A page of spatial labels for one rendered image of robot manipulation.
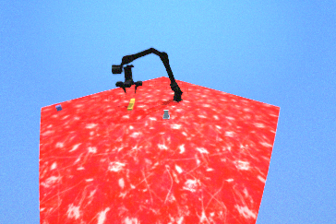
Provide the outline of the yellow bar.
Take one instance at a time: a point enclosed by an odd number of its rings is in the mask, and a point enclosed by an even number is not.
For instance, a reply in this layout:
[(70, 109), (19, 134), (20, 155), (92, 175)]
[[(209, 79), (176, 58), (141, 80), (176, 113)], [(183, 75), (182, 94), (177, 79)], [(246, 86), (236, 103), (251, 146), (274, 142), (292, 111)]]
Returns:
[(134, 106), (134, 103), (135, 103), (135, 99), (131, 99), (128, 106), (127, 106), (127, 110), (128, 111), (132, 111), (133, 110), (133, 106)]

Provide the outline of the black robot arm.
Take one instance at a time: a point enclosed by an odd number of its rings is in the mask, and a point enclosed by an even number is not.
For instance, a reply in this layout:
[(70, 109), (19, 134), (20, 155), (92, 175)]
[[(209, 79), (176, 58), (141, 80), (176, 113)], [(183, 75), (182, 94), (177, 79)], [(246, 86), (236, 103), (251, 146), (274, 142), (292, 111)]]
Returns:
[[(135, 53), (135, 54), (130, 54), (130, 55), (126, 55), (122, 58), (122, 63), (120, 65), (112, 65), (112, 73), (113, 74), (122, 74), (125, 72), (125, 75), (130, 75), (132, 74), (132, 69), (131, 67), (134, 67), (132, 64), (129, 65), (129, 63), (131, 63), (132, 61), (134, 61), (135, 59), (142, 57), (144, 55), (150, 54), (150, 53), (154, 53), (156, 55), (158, 55), (160, 57), (160, 59), (162, 60), (166, 72), (168, 74), (168, 77), (170, 78), (171, 84), (171, 90), (174, 92), (174, 98), (173, 100), (179, 102), (182, 99), (182, 94), (183, 91), (179, 88), (178, 84), (176, 83), (175, 79), (174, 79), (174, 74), (172, 72), (172, 69), (170, 67), (169, 64), (169, 57), (168, 57), (168, 53), (165, 51), (157, 51), (154, 48), (149, 48), (145, 51), (139, 52), (139, 53)], [(126, 66), (123, 66), (126, 65)], [(124, 68), (124, 69), (123, 69)], [(124, 88), (131, 88), (131, 86), (134, 85), (134, 80), (132, 80), (132, 78), (126, 78), (124, 77), (124, 82), (123, 82), (123, 86)]]

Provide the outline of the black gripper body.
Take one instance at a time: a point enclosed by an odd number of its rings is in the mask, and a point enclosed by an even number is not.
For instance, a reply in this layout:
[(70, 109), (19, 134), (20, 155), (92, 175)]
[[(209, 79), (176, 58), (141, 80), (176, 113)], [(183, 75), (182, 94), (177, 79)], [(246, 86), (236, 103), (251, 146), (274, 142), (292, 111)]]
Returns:
[[(130, 75), (124, 75), (124, 77), (126, 77), (126, 78), (132, 78), (132, 80), (133, 80), (132, 74), (130, 74)], [(134, 85), (135, 86), (142, 86), (142, 80), (137, 80), (137, 82), (134, 82)], [(116, 87), (123, 87), (123, 81), (117, 81), (115, 83), (115, 86)]]

